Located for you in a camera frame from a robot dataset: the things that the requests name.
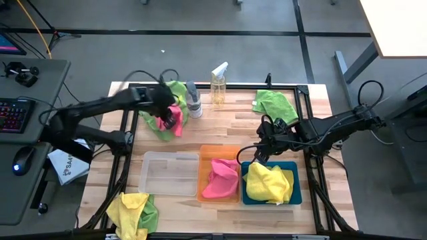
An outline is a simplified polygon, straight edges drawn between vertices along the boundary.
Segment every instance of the green microfiber towel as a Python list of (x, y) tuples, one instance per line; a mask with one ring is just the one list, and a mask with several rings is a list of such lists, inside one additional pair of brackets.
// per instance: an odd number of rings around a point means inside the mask
[[(166, 84), (171, 89), (172, 93), (178, 96), (179, 107), (181, 108), (181, 111), (183, 114), (182, 125), (184, 126), (188, 120), (188, 108), (187, 108), (187, 103), (185, 102), (185, 93), (187, 92), (187, 88), (182, 82), (179, 82), (179, 81), (170, 81), (170, 82), (167, 82)], [(154, 133), (157, 135), (159, 139), (163, 141), (171, 141), (172, 139), (175, 138), (175, 134), (173, 134), (170, 130), (166, 130), (166, 131), (159, 130), (159, 128), (155, 124), (154, 116), (150, 116), (150, 114), (145, 113), (143, 111), (140, 111), (139, 115), (141, 115), (144, 118), (145, 122), (148, 124), (148, 126), (151, 129), (153, 129)]]
[(273, 121), (277, 118), (283, 119), (290, 124), (298, 119), (294, 106), (280, 92), (270, 90), (258, 90), (254, 101), (252, 111), (265, 113), (272, 117)]
[(159, 213), (154, 207), (154, 195), (150, 194), (139, 218), (138, 229), (147, 229), (148, 233), (154, 233), (157, 230), (158, 220)]

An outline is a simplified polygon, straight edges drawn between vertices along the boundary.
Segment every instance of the pink cloth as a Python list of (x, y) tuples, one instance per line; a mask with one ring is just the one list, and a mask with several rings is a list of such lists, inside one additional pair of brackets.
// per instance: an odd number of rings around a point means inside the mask
[[(169, 109), (171, 109), (173, 116), (176, 118), (176, 124), (171, 128), (171, 131), (175, 134), (177, 137), (181, 137), (182, 135), (182, 121), (183, 121), (183, 114), (182, 110), (179, 106), (170, 106)], [(165, 131), (166, 127), (163, 124), (164, 121), (160, 119), (160, 117), (155, 118), (155, 123), (157, 127), (160, 129), (160, 131)]]
[(209, 184), (201, 195), (207, 199), (229, 197), (236, 194), (239, 184), (236, 160), (212, 159)]

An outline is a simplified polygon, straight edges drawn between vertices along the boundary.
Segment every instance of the yellow microfiber towel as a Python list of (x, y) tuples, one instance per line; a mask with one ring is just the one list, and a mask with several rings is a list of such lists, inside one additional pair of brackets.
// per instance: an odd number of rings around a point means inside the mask
[(108, 217), (117, 226), (121, 240), (145, 240), (147, 229), (138, 229), (139, 217), (148, 200), (148, 193), (120, 193), (108, 206)]
[(288, 203), (294, 190), (294, 174), (279, 166), (270, 169), (259, 163), (249, 165), (248, 174), (244, 176), (248, 197), (268, 203)]

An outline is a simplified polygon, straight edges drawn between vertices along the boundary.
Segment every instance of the concrete floor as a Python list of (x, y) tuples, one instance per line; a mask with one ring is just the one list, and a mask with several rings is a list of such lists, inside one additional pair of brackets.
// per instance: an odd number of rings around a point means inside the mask
[[(329, 0), (300, 0), (305, 31), (367, 32), (357, 1), (340, 0), (331, 6)], [(153, 0), (148, 6), (137, 0), (126, 4), (114, 0), (33, 2), (52, 24), (61, 28), (297, 31), (292, 0), (244, 0), (241, 7), (234, 6), (231, 0)], [(9, 12), (0, 13), (0, 22), (31, 27), (16, 5)], [(22, 36), (43, 49), (36, 34)], [(332, 59), (334, 51), (343, 51), (346, 61), (352, 63), (370, 42), (369, 38), (307, 38), (314, 80), (327, 85), (334, 113), (348, 110)], [(230, 64), (228, 81), (263, 82), (270, 72), (275, 83), (307, 83), (298, 37), (84, 35), (80, 39), (61, 40), (52, 54), (56, 59), (71, 61), (66, 82), (82, 101), (106, 96), (112, 81), (121, 81), (134, 69), (157, 75), (163, 69), (174, 68), (184, 80), (204, 81), (223, 61)], [(370, 79), (384, 83), (385, 97), (394, 95), (376, 107), (385, 116), (402, 104), (408, 94), (425, 85), (426, 79), (397, 94), (395, 90), (425, 71), (427, 60), (376, 59), (354, 81), (354, 89)], [(146, 79), (135, 76), (135, 80)], [(85, 91), (77, 92), (82, 85)], [(378, 90), (367, 87), (363, 99), (374, 101)], [(65, 104), (73, 103), (64, 89), (60, 96)], [(92, 119), (85, 124), (96, 126)], [(380, 136), (389, 141), (387, 131), (381, 131)], [(394, 196), (390, 192), (391, 187), (406, 180), (392, 147), (380, 144), (369, 132), (356, 133), (345, 142), (343, 156), (360, 230), (427, 238), (425, 194)], [(28, 210), (20, 225), (0, 227), (0, 235), (72, 228), (82, 193), (83, 185), (56, 187), (46, 196), (50, 203), (48, 214), (38, 217), (34, 210)]]

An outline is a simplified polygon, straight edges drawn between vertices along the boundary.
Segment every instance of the computer monitor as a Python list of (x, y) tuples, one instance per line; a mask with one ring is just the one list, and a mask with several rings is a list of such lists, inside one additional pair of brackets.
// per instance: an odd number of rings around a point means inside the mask
[(0, 54), (26, 55), (27, 52), (4, 32), (0, 32)]

